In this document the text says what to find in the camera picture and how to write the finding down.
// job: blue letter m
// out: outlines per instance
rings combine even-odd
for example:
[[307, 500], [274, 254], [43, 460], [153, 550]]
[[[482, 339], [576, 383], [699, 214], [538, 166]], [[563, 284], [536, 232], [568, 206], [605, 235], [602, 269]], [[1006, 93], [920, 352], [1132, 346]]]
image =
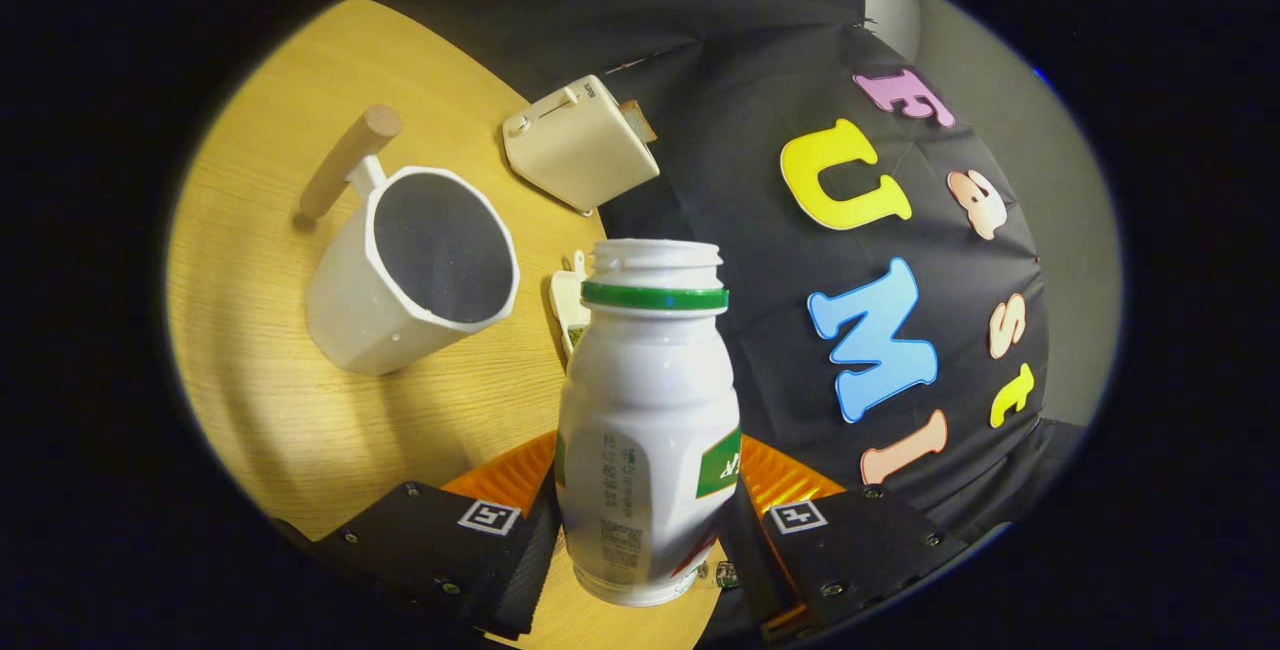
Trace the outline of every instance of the blue letter m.
[[909, 386], [937, 380], [938, 356], [932, 344], [893, 339], [916, 299], [920, 290], [902, 258], [890, 261], [888, 275], [844, 296], [809, 296], [809, 316], [824, 339], [837, 337], [846, 322], [858, 321], [832, 351], [831, 362], [873, 366], [860, 372], [846, 369], [836, 377], [836, 398], [846, 422], [858, 422], [869, 408]]

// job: foam letter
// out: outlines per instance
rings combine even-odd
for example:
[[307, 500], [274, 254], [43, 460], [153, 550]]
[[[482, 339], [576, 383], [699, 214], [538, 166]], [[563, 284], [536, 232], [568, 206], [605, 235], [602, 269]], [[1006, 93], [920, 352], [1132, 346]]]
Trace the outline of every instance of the foam letter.
[[[951, 127], [956, 123], [955, 115], [942, 106], [942, 100], [925, 88], [924, 82], [915, 77], [914, 72], [905, 70], [905, 68], [901, 75], [854, 75], [854, 82], [858, 82], [859, 88], [870, 95], [876, 106], [884, 113], [892, 113], [895, 100], [902, 100], [905, 116], [923, 118], [937, 111], [942, 127]], [[928, 100], [928, 104], [920, 102], [920, 100]]]
[[951, 171], [947, 173], [947, 188], [960, 207], [969, 212], [969, 225], [973, 225], [978, 235], [984, 241], [995, 239], [997, 226], [1009, 220], [1009, 211], [991, 180], [978, 170], [970, 170], [969, 175]]
[[909, 386], [937, 380], [938, 356], [932, 344], [893, 339], [919, 298], [915, 276], [902, 258], [890, 261], [886, 276], [844, 296], [809, 296], [809, 316], [823, 339], [833, 339], [845, 322], [858, 319], [832, 351], [831, 362], [874, 366], [860, 372], [846, 369], [836, 377], [845, 422], [858, 422], [869, 408]]
[[891, 473], [905, 468], [928, 453], [941, 453], [947, 447], [947, 417], [942, 409], [933, 409], [924, 427], [895, 444], [877, 450], [872, 448], [863, 453], [863, 482], [877, 485]]
[[991, 427], [1005, 425], [1005, 413], [1010, 406], [1015, 406], [1015, 413], [1025, 408], [1027, 397], [1032, 394], [1033, 386], [1036, 386], [1036, 377], [1032, 376], [1032, 369], [1028, 363], [1023, 363], [1023, 367], [1018, 370], [1018, 377], [1011, 380], [1009, 385], [1001, 386], [996, 394], [996, 399], [992, 400]]
[[1027, 330], [1027, 299], [1018, 293], [1009, 297], [1009, 303], [996, 305], [991, 313], [991, 357], [1005, 357], [1010, 345], [1018, 344]]
[[882, 175], [879, 188], [850, 200], [832, 200], [822, 189], [818, 173], [835, 164], [851, 161], [876, 164], [879, 159], [858, 125], [837, 120], [832, 129], [810, 132], [809, 136], [799, 136], [783, 145], [782, 179], [787, 182], [800, 209], [818, 221], [818, 225], [831, 226], [832, 230], [851, 230], [891, 214], [910, 220], [911, 205], [892, 177]]

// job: wooden table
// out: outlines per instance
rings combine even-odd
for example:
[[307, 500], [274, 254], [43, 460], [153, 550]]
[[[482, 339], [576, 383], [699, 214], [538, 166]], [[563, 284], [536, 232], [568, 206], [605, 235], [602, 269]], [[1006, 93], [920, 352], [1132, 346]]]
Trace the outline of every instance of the wooden table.
[[[448, 168], [488, 194], [516, 244], [515, 312], [384, 377], [334, 367], [307, 334], [303, 290], [356, 207], [316, 223], [298, 194], [372, 104], [403, 132], [388, 173]], [[556, 427], [563, 357], [549, 276], [604, 232], [526, 186], [502, 161], [498, 127], [525, 107], [512, 88], [438, 35], [370, 0], [323, 13], [257, 68], [192, 161], [168, 251], [168, 316], [191, 408], [232, 477], [271, 517], [316, 540], [397, 482], [443, 485]], [[678, 600], [609, 605], [552, 562], [521, 647], [691, 647], [719, 590], [712, 573]]]

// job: plastic bottle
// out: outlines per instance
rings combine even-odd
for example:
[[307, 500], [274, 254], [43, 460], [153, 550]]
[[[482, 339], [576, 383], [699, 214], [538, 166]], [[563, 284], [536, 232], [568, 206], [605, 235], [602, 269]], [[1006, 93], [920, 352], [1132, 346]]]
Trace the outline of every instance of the plastic bottle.
[[556, 490], [573, 572], [617, 605], [680, 596], [732, 498], [741, 430], [716, 244], [603, 241], [561, 395]]

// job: green ring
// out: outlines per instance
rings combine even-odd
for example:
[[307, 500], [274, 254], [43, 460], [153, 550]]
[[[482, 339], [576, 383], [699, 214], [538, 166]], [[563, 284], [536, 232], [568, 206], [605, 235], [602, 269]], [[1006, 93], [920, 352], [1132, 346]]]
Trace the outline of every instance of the green ring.
[[646, 311], [717, 311], [728, 307], [728, 290], [681, 290], [671, 287], [600, 285], [582, 281], [582, 299], [596, 305], [618, 305]]

